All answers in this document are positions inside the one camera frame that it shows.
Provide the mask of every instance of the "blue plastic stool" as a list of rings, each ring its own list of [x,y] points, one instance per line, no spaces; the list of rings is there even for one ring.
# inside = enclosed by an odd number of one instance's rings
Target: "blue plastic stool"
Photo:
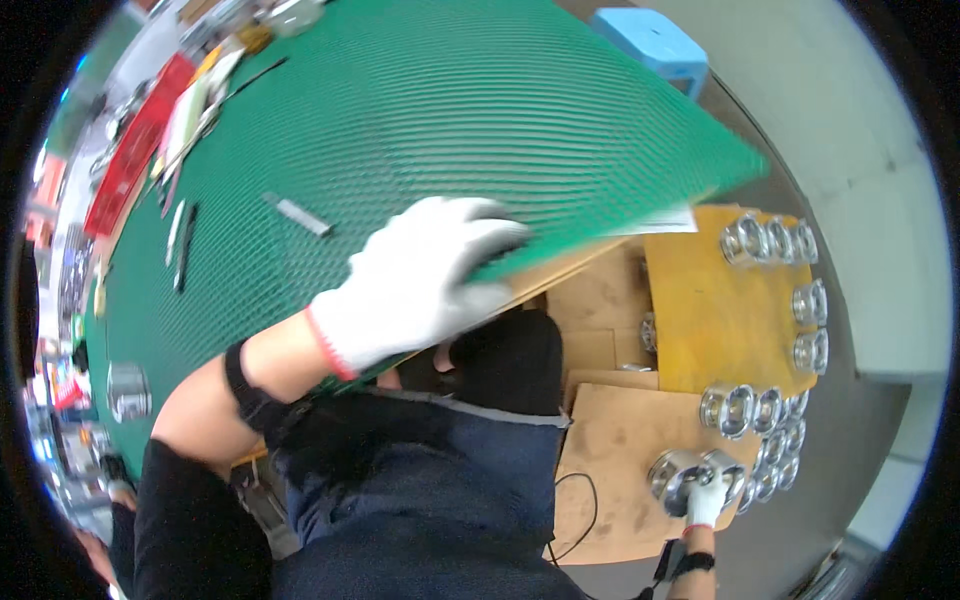
[[[707,53],[673,21],[650,9],[599,9],[590,27],[696,100],[709,73]]]

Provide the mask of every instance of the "black sleeve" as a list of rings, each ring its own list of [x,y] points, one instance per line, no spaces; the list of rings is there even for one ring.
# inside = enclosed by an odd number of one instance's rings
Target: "black sleeve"
[[[137,492],[136,598],[267,598],[267,538],[200,463],[147,442]]]

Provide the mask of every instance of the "black wrist strap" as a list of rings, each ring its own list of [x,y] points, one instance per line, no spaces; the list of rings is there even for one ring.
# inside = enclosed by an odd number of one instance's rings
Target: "black wrist strap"
[[[302,399],[286,404],[250,385],[240,364],[240,349],[247,339],[233,344],[224,354],[227,384],[237,401],[240,419],[250,429],[263,435],[268,447],[276,447],[310,410],[310,404]]]
[[[678,577],[682,577],[690,571],[701,569],[704,571],[712,570],[716,565],[716,559],[713,558],[712,554],[707,552],[694,552],[693,554],[687,554],[680,559],[680,564],[677,565],[677,570],[673,572],[673,577],[670,581],[677,581]]]

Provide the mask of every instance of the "paper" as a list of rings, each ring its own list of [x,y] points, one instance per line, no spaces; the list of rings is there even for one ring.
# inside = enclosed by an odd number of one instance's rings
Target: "paper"
[[[608,235],[638,235],[640,233],[696,233],[697,221],[693,217],[693,207],[681,204],[672,208],[658,210],[639,223],[626,226],[608,233]]]

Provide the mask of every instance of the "red box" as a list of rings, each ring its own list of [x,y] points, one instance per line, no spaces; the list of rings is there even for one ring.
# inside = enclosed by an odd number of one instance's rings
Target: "red box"
[[[117,151],[86,212],[84,231],[104,236],[113,233],[117,219],[131,199],[133,187],[160,143],[174,104],[196,70],[193,62],[180,53],[160,69],[154,89],[120,138]]]

